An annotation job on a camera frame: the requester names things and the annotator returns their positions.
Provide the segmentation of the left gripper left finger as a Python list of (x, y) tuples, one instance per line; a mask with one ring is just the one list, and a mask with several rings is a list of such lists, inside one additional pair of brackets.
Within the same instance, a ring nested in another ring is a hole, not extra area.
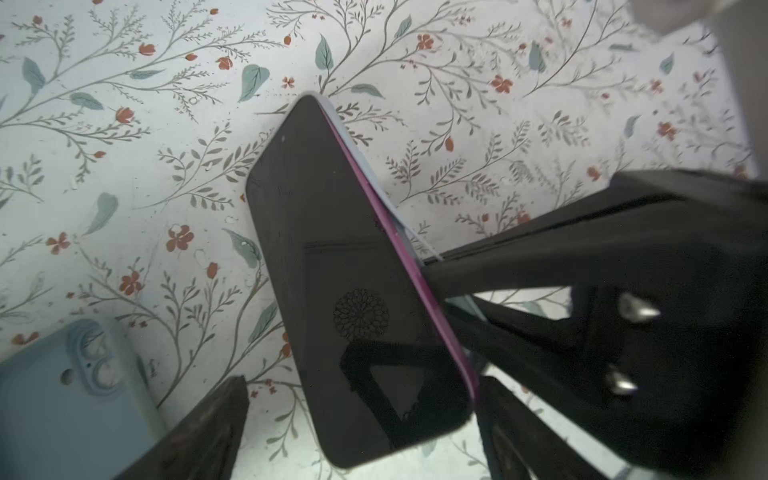
[(248, 409), (245, 378), (227, 378), (117, 478), (230, 479)]

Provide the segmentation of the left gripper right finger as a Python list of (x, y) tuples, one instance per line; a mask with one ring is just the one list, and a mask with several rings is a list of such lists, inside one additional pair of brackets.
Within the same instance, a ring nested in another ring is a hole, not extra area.
[(476, 419), (493, 480), (604, 477), (494, 377), (479, 380)]

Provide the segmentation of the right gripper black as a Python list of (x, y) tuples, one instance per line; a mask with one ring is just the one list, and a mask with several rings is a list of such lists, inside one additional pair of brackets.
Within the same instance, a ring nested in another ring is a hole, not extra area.
[(586, 318), (482, 299), (444, 313), (462, 346), (617, 455), (699, 477), (723, 462), (767, 341), (767, 185), (622, 173), (421, 273), (440, 299), (573, 283)]

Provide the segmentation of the black phone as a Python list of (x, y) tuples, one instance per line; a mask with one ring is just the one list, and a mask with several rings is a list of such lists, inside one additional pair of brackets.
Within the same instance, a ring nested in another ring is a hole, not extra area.
[(353, 468), (462, 426), (476, 374), (319, 96), (290, 107), (246, 199), (328, 460)]

